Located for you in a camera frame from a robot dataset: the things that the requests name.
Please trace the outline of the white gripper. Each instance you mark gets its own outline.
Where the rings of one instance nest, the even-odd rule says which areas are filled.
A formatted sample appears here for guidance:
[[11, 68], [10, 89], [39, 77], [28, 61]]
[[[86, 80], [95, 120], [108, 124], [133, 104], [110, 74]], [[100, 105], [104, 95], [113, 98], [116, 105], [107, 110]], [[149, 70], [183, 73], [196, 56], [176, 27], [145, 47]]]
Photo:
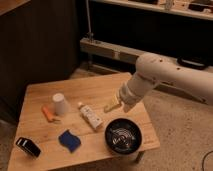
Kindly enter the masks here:
[[115, 94], [109, 102], [104, 106], [104, 112], [108, 113], [114, 109], [117, 109], [122, 106], [125, 113], [129, 112], [139, 101], [141, 100], [140, 96], [135, 95], [128, 88], [127, 84], [124, 83], [119, 89], [119, 96]]

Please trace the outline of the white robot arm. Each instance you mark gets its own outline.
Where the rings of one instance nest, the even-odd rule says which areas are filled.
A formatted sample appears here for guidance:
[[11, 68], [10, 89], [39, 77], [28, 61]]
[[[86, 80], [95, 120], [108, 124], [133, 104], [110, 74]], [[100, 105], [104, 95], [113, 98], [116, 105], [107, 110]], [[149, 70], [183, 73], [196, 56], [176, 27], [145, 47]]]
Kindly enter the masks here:
[[168, 57], [143, 53], [136, 60], [136, 72], [122, 84], [104, 106], [104, 112], [122, 107], [127, 113], [159, 84], [167, 83], [213, 105], [213, 73], [177, 65]]

